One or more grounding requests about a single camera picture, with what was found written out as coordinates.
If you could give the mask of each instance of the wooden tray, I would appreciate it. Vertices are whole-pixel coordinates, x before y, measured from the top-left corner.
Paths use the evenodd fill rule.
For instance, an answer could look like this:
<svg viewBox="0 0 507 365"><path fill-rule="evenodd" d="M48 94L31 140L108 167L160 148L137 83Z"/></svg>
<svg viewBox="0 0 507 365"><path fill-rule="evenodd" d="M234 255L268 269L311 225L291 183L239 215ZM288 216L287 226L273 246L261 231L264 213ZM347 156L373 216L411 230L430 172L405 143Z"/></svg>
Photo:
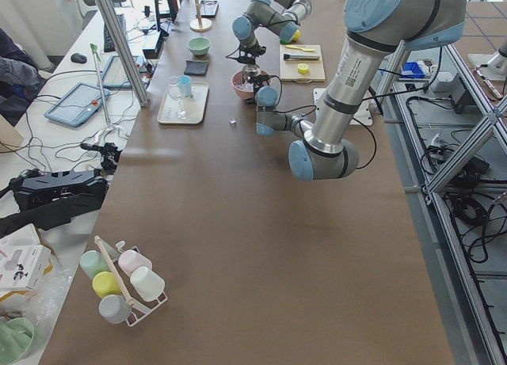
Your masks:
<svg viewBox="0 0 507 365"><path fill-rule="evenodd" d="M180 120L176 117L179 109L177 101L173 100L164 92L162 103L158 109L157 121L160 124L179 124L179 125L195 125L204 118L204 110L206 109L206 100L208 99L209 84L207 82L192 82L193 97L184 98L181 102L187 111L187 118Z"/></svg>
<svg viewBox="0 0 507 365"><path fill-rule="evenodd" d="M284 82L324 82L326 74L324 73L324 62L322 61L322 53L318 44L294 44L298 47L313 48L315 51L303 52L287 48L283 44L280 45L280 79ZM319 60L284 60L284 54L292 55L318 55ZM307 74L298 72L298 64L306 63L310 67Z"/></svg>

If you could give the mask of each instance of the wooden base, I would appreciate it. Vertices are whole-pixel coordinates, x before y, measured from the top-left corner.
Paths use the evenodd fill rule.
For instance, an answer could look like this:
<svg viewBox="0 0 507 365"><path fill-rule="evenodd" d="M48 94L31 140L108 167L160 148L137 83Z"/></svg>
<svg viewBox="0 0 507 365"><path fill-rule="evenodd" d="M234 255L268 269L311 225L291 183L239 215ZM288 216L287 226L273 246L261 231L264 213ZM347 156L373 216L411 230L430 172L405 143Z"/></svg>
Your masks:
<svg viewBox="0 0 507 365"><path fill-rule="evenodd" d="M0 116L0 143L3 143L0 144L0 153L16 150L22 142L22 135L5 118Z"/></svg>
<svg viewBox="0 0 507 365"><path fill-rule="evenodd" d="M201 18L199 23L199 19L194 19L190 22L190 28L197 32L208 31L212 28L212 22L209 19Z"/></svg>

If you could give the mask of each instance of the blue box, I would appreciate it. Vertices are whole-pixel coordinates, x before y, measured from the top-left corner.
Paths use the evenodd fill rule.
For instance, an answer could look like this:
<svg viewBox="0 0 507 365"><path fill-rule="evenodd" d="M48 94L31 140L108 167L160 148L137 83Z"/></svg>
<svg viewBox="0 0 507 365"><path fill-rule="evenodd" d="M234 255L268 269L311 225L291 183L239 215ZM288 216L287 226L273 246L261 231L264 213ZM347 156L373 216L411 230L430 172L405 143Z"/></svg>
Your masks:
<svg viewBox="0 0 507 365"><path fill-rule="evenodd" d="M400 78L425 78L425 73L416 62L406 62Z"/></svg>

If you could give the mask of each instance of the light green bowl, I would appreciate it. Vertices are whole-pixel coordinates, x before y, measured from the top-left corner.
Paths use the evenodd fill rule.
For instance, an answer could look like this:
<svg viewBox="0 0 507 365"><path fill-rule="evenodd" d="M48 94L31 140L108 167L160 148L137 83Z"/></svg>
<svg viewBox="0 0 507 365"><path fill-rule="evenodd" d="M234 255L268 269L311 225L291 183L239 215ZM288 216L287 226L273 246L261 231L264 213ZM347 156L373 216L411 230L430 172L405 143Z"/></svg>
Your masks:
<svg viewBox="0 0 507 365"><path fill-rule="evenodd" d="M206 55L209 50L209 40L202 36L193 38L189 40L187 47L195 56Z"/></svg>

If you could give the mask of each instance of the yellow bottle cap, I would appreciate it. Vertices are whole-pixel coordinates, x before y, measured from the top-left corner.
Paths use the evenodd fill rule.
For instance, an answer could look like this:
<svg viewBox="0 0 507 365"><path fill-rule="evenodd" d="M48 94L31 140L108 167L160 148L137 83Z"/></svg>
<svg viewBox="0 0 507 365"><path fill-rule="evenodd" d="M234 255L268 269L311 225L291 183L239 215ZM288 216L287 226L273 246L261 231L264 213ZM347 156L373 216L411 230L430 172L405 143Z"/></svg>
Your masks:
<svg viewBox="0 0 507 365"><path fill-rule="evenodd" d="M293 42L297 42L299 40L299 38L301 37L301 32L299 30L297 30L294 34L294 36L292 37L292 41Z"/></svg>
<svg viewBox="0 0 507 365"><path fill-rule="evenodd" d="M306 63L300 63L300 64L298 64L298 72L300 74L307 74L309 68L310 67Z"/></svg>

